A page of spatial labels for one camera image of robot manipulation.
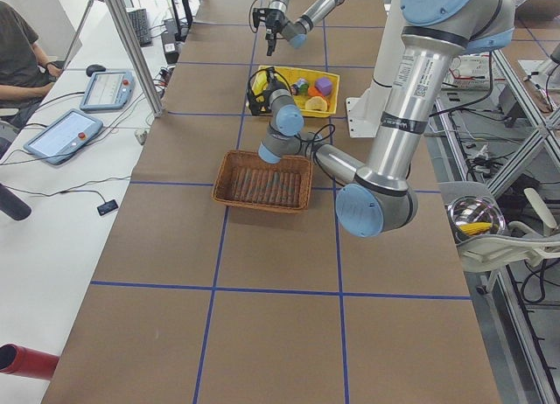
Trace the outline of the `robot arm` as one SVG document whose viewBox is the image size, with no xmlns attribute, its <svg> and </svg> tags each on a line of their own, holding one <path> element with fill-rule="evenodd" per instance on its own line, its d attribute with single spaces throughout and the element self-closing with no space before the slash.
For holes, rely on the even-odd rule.
<svg viewBox="0 0 560 404">
<path fill-rule="evenodd" d="M 266 55 L 271 56 L 276 50 L 278 36 L 298 49 L 307 40 L 307 34 L 344 2 L 345 0 L 317 0 L 295 22 L 292 22 L 286 14 L 290 0 L 270 0 L 264 8 L 253 8 L 251 19 L 255 28 L 260 23 L 264 24 Z"/>
<path fill-rule="evenodd" d="M 406 226 L 417 212 L 407 173 L 451 62 L 461 54 L 493 52 L 513 37 L 516 0 L 392 0 L 403 17 L 402 57 L 366 162 L 316 137 L 291 88 L 271 80 L 264 105 L 271 114 L 258 154 L 270 164 L 311 148 L 317 163 L 344 182 L 335 205 L 340 224 L 358 237 Z"/>
</svg>

